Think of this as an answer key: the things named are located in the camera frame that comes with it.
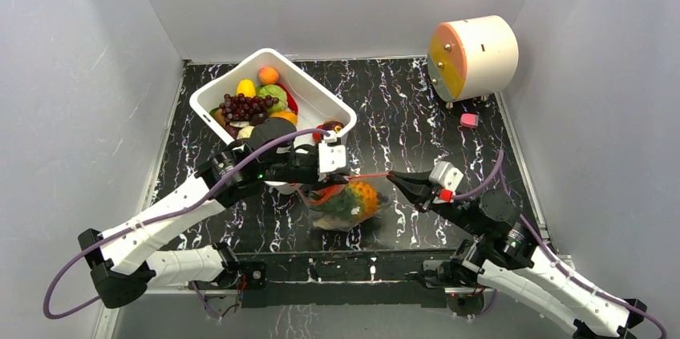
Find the clear zip top bag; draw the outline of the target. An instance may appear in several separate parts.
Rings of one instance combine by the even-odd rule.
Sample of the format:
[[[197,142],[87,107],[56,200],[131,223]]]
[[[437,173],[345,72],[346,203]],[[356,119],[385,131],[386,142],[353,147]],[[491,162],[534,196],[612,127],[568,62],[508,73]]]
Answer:
[[[386,172],[349,176],[345,184],[318,190],[308,184],[295,189],[307,207],[311,228],[326,231],[348,232],[395,203]]]

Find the orange toy pineapple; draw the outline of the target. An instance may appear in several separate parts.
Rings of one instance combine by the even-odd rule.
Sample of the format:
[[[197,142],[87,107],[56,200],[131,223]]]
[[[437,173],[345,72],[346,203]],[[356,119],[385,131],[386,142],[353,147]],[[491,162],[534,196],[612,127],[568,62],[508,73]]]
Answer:
[[[372,217],[380,204],[378,190],[363,180],[324,188],[317,199],[310,201],[312,210],[350,221]]]

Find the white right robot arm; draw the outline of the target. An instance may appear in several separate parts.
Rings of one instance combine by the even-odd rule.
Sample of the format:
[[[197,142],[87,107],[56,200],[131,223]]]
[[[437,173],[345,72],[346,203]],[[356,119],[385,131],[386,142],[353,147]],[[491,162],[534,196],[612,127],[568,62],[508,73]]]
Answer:
[[[481,285],[504,293],[560,325],[574,338],[631,338],[648,319],[638,299],[621,299],[597,287],[560,259],[515,207],[498,163],[477,188],[458,193],[463,174],[438,162],[429,172],[390,172],[387,178],[420,212],[434,212],[472,235],[455,257],[424,268],[435,287]]]

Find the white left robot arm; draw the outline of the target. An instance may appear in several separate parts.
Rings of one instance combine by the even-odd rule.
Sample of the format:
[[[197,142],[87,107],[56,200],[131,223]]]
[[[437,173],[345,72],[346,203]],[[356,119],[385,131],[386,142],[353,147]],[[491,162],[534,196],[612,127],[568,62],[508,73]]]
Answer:
[[[312,190],[344,184],[349,175],[344,135],[324,128],[299,131],[285,119],[267,119],[137,217],[103,232],[83,232],[79,243],[99,299],[115,309],[150,287],[199,281],[232,288],[251,281],[256,265],[241,264],[227,244],[179,251],[164,246],[267,184]]]

